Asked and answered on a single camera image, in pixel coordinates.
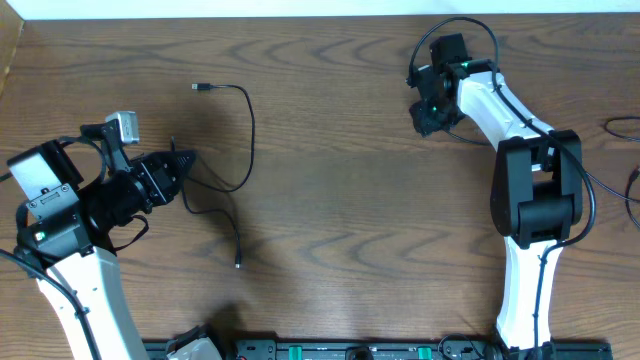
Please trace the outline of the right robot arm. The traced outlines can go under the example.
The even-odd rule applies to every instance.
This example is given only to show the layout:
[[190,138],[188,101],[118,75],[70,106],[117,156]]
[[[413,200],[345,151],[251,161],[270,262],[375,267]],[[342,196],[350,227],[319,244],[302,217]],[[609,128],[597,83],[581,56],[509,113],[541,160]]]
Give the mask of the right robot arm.
[[496,151],[489,207],[506,250],[504,295],[493,355],[560,359],[549,308],[553,278],[583,202],[595,199],[582,166],[581,140],[540,121],[509,90],[496,60],[473,59],[461,34],[429,46],[431,62],[411,65],[420,99],[409,112],[417,133],[448,132],[470,118]]

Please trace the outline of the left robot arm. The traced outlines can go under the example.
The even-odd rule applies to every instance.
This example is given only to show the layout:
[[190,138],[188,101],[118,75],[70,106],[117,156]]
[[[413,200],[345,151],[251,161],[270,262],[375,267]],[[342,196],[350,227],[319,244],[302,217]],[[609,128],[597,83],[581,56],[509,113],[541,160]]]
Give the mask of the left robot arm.
[[16,212],[17,239],[2,255],[36,279],[76,359],[150,359],[124,295],[119,247],[110,233],[171,202],[195,161],[189,150],[132,160],[118,140],[99,148],[100,173],[83,186],[65,149],[72,137],[9,160],[27,200]]

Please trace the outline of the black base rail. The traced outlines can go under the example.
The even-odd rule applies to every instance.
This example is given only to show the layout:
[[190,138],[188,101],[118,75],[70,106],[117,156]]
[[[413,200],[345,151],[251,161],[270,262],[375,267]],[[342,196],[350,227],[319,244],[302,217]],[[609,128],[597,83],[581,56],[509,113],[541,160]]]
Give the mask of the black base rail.
[[508,349],[496,331],[489,338],[450,334],[440,340],[391,341],[295,341],[266,336],[223,342],[210,328],[195,327],[170,340],[145,339],[151,359],[188,359],[188,344],[194,342],[196,359],[212,359],[209,346],[221,359],[231,360],[350,360],[350,359],[535,359],[531,350]]

